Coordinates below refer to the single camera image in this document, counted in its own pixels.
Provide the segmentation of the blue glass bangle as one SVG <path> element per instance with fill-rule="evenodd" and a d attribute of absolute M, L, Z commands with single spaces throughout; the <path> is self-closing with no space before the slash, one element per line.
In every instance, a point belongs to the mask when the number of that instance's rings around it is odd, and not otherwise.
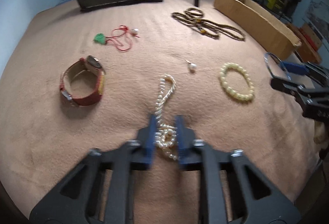
<path fill-rule="evenodd" d="M 266 54 L 264 54 L 264 62 L 265 62 L 265 66 L 266 66 L 267 70 L 269 71 L 270 75 L 272 76 L 272 78 L 278 77 L 272 70 L 272 68 L 277 67 L 285 74 L 285 78 L 287 80 L 289 80 L 289 81 L 292 80 L 291 75 L 289 74 L 287 68 L 283 64 L 283 61 L 281 59 L 279 59 L 275 54 L 266 52 Z"/>

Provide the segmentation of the yellow box on rack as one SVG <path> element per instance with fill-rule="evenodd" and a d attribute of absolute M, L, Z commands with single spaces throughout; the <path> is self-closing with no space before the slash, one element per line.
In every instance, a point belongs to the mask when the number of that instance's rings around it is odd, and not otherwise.
<path fill-rule="evenodd" d="M 284 3 L 281 0 L 267 0 L 267 8 L 273 10 L 274 8 L 282 9 Z"/>

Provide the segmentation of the cardboard box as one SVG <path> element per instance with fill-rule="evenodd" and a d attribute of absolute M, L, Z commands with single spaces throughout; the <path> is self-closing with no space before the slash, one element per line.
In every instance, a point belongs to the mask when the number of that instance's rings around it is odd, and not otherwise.
<path fill-rule="evenodd" d="M 241 26 L 279 59 L 287 59 L 302 45 L 284 23 L 252 0 L 215 0 L 214 8 Z"/>

